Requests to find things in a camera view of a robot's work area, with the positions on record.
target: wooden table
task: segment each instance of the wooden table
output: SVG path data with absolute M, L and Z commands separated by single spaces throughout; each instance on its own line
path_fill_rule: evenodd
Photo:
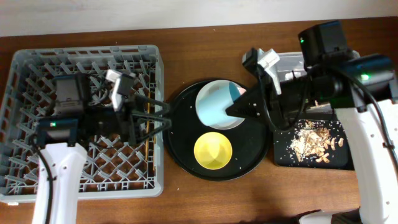
M 297 34 L 320 21 L 184 29 L 130 30 L 0 38 L 0 93 L 19 49 L 154 44 L 165 65 L 165 98 L 197 80 L 256 81 L 241 65 L 251 47 L 300 51 Z M 398 62 L 398 18 L 344 20 L 348 44 L 361 55 L 381 53 Z M 277 167 L 272 151 L 242 178 L 209 182 L 196 178 L 165 153 L 165 181 L 156 198 L 78 202 L 77 223 L 237 223 L 289 217 L 310 210 L 359 207 L 355 173 Z M 0 203 L 2 223 L 30 223 L 34 204 Z

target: light blue cup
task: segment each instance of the light blue cup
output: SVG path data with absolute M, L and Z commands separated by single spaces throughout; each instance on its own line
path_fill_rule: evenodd
M 214 91 L 197 103 L 196 111 L 199 120 L 206 126 L 234 122 L 241 118 L 228 116 L 225 109 L 230 107 L 241 96 L 236 85 L 229 85 Z

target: black round tray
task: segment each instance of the black round tray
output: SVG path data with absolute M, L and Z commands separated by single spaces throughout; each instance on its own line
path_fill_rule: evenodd
M 247 174 L 261 162 L 271 146 L 271 132 L 267 126 L 250 119 L 229 130 L 202 124 L 196 113 L 195 100 L 200 89 L 212 81 L 193 84 L 171 101 L 169 118 L 172 127 L 164 131 L 164 141 L 174 161 L 190 174 L 206 180 L 231 180 Z M 212 131 L 225 135 L 233 148 L 230 162 L 218 170 L 202 167 L 193 154 L 196 140 Z

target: green light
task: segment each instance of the green light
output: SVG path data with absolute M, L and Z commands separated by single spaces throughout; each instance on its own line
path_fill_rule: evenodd
M 361 79 L 362 79 L 362 81 L 366 81 L 369 79 L 369 75 L 363 74 L 363 75 L 361 75 Z

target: food scrap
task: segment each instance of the food scrap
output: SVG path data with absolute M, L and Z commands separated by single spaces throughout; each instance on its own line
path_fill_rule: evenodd
M 329 163 L 327 158 L 329 153 L 326 150 L 329 146 L 332 150 L 336 150 L 336 138 L 330 136 L 330 130 L 327 128 L 314 128 L 313 122 L 306 121 L 305 128 L 298 133 L 298 138 L 293 139 L 290 147 L 294 150 L 297 160 L 303 162 L 304 159 L 315 159 L 316 162 Z M 344 139 L 338 140 L 339 147 L 343 147 Z

